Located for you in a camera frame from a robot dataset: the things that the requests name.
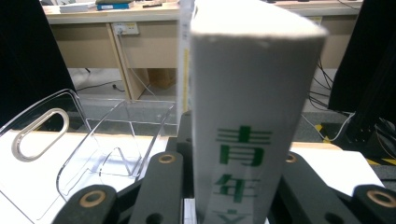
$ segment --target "table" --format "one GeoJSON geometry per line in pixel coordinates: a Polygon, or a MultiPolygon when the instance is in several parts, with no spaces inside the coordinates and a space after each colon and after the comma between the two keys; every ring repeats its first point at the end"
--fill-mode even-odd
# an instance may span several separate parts
{"type": "MultiPolygon", "coordinates": [[[[311,17],[329,31],[322,52],[324,68],[337,68],[352,33],[362,0],[282,1],[276,6],[311,17]]],[[[46,15],[67,67],[118,68],[127,99],[137,99],[147,85],[147,68],[177,67],[177,2],[162,7],[64,13],[46,7],[46,15]],[[112,23],[135,21],[139,35],[113,31],[112,23]]]]}
{"type": "MultiPolygon", "coordinates": [[[[361,184],[382,186],[374,171],[358,152],[344,152],[336,146],[323,143],[293,143],[291,150],[302,155],[326,184],[344,193],[351,194],[354,186],[361,184]]],[[[0,207],[3,211],[0,222],[12,220],[13,223],[30,223],[2,194],[0,207]]]]}

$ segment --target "cable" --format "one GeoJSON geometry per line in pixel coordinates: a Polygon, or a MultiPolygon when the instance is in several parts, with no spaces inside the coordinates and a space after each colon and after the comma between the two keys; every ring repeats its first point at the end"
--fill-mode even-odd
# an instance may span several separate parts
{"type": "Polygon", "coordinates": [[[113,85],[113,89],[114,89],[114,90],[117,90],[117,91],[123,91],[123,90],[120,90],[120,89],[117,87],[116,84],[113,85]]]}
{"type": "Polygon", "coordinates": [[[382,136],[388,138],[389,141],[396,143],[396,133],[387,124],[388,123],[385,123],[384,120],[380,119],[380,122],[378,122],[375,127],[380,131],[382,136]]]}
{"type": "MultiPolygon", "coordinates": [[[[122,34],[122,30],[121,29],[119,29],[119,31],[117,32],[117,37],[119,38],[119,41],[120,41],[120,49],[121,49],[121,51],[122,51],[122,55],[124,56],[124,59],[127,61],[127,62],[129,62],[129,58],[130,57],[128,57],[128,55],[127,55],[127,53],[123,50],[123,41],[122,41],[122,37],[121,37],[121,34],[122,34]]],[[[137,80],[139,80],[139,82],[145,87],[145,89],[149,92],[149,93],[151,93],[153,96],[154,96],[154,98],[158,101],[158,98],[157,98],[157,96],[154,94],[154,92],[152,92],[147,86],[146,86],[146,84],[142,81],[142,79],[140,79],[140,77],[137,75],[137,73],[134,71],[134,69],[131,67],[131,71],[132,71],[132,73],[134,74],[134,76],[137,78],[137,80]]]]}
{"type": "Polygon", "coordinates": [[[331,87],[326,87],[326,86],[324,86],[323,84],[321,84],[315,77],[314,77],[314,80],[315,80],[321,87],[325,88],[326,90],[331,90],[331,89],[332,89],[331,87]]]}
{"type": "Polygon", "coordinates": [[[341,3],[341,4],[343,4],[344,6],[347,6],[347,7],[350,7],[350,8],[353,8],[353,9],[355,9],[355,10],[358,10],[358,11],[360,11],[360,9],[358,9],[358,8],[356,8],[356,7],[352,7],[352,6],[350,6],[350,5],[348,5],[348,4],[346,4],[346,3],[343,3],[343,2],[341,2],[340,0],[337,0],[339,3],[341,3]]]}
{"type": "Polygon", "coordinates": [[[316,91],[308,91],[308,92],[309,92],[309,93],[313,93],[313,94],[315,94],[315,95],[320,95],[320,96],[330,97],[330,95],[326,95],[326,94],[319,93],[319,92],[316,92],[316,91]]]}
{"type": "MultiPolygon", "coordinates": [[[[326,139],[326,137],[323,136],[323,135],[321,134],[321,132],[318,131],[318,130],[316,129],[316,127],[315,127],[315,125],[314,125],[313,123],[311,123],[304,115],[301,115],[301,116],[305,119],[305,121],[306,121],[308,124],[310,124],[310,125],[315,129],[315,131],[317,131],[317,133],[320,135],[320,137],[321,137],[322,139],[326,139]]],[[[341,131],[343,131],[344,126],[347,124],[347,122],[348,122],[353,116],[355,116],[355,113],[349,115],[349,117],[344,121],[343,125],[341,125],[341,128],[340,128],[340,130],[338,131],[337,135],[336,135],[333,139],[328,139],[330,142],[335,141],[335,140],[338,138],[338,136],[340,135],[341,131]]]]}
{"type": "Polygon", "coordinates": [[[309,103],[310,103],[314,108],[316,108],[316,109],[318,109],[318,110],[322,110],[322,111],[329,111],[329,110],[327,109],[327,105],[326,105],[325,103],[321,102],[320,100],[318,100],[317,98],[311,96],[311,93],[317,94],[317,95],[322,95],[322,96],[327,96],[327,95],[324,95],[324,94],[321,94],[321,93],[318,93],[318,92],[314,92],[314,91],[308,91],[308,100],[309,100],[309,103]],[[323,106],[323,107],[325,107],[325,108],[324,108],[324,109],[323,109],[323,108],[319,108],[319,107],[317,107],[316,105],[314,105],[314,103],[317,104],[317,105],[323,106]]]}
{"type": "Polygon", "coordinates": [[[329,81],[331,83],[333,83],[332,79],[329,77],[329,75],[327,75],[327,73],[324,71],[323,65],[321,63],[321,58],[319,57],[318,59],[318,68],[320,69],[320,71],[322,72],[322,75],[324,76],[324,80],[327,83],[328,89],[331,90],[332,89],[332,85],[330,85],[329,81]]]}
{"type": "Polygon", "coordinates": [[[389,122],[385,119],[380,118],[379,120],[385,125],[385,127],[387,128],[389,133],[391,133],[396,138],[396,130],[395,130],[396,125],[394,125],[392,122],[389,122]]]}
{"type": "Polygon", "coordinates": [[[103,84],[96,85],[96,86],[84,87],[84,88],[78,89],[77,91],[83,91],[83,90],[87,90],[87,89],[90,89],[90,88],[101,87],[101,86],[105,86],[105,85],[113,83],[113,82],[120,82],[120,81],[122,81],[122,80],[109,81],[107,83],[103,83],[103,84]]]}
{"type": "Polygon", "coordinates": [[[376,130],[376,138],[378,139],[378,143],[379,143],[379,145],[382,147],[382,149],[384,149],[384,151],[385,151],[390,157],[392,157],[394,160],[396,160],[396,157],[392,156],[391,153],[389,153],[389,152],[387,151],[387,149],[385,148],[385,146],[382,144],[382,141],[383,141],[383,140],[381,140],[381,138],[379,137],[378,130],[376,130]]]}

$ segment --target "clear acrylic box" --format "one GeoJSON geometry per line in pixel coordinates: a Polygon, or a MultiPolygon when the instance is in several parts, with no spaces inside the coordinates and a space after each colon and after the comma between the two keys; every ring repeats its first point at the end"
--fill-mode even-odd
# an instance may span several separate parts
{"type": "Polygon", "coordinates": [[[80,189],[141,178],[161,138],[176,135],[175,114],[172,102],[57,92],[0,129],[0,191],[33,223],[51,223],[80,189]]]}

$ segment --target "book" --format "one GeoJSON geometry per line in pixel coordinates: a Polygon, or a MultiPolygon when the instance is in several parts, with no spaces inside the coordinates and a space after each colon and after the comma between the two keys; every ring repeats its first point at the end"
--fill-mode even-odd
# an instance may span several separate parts
{"type": "Polygon", "coordinates": [[[150,4],[143,5],[143,8],[147,8],[147,7],[161,7],[162,5],[163,5],[162,3],[152,2],[150,4]]]}
{"type": "Polygon", "coordinates": [[[196,215],[201,224],[264,223],[327,32],[257,0],[195,5],[190,35],[196,215]]]}
{"type": "Polygon", "coordinates": [[[72,3],[68,5],[59,6],[59,9],[61,13],[86,12],[90,7],[95,7],[95,2],[72,3]]]}
{"type": "Polygon", "coordinates": [[[129,8],[129,3],[99,4],[96,7],[98,10],[127,9],[129,8]]]}

